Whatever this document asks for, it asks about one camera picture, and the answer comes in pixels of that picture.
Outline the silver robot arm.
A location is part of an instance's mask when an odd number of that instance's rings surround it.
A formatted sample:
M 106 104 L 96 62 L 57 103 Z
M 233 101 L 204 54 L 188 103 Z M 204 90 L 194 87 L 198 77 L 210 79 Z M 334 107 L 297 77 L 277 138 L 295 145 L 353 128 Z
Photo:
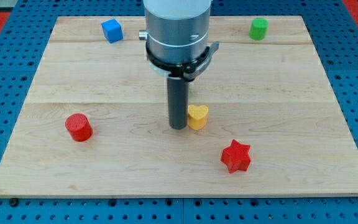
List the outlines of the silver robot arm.
M 219 48 L 208 46 L 211 0 L 144 0 L 148 59 L 166 77 L 193 81 Z

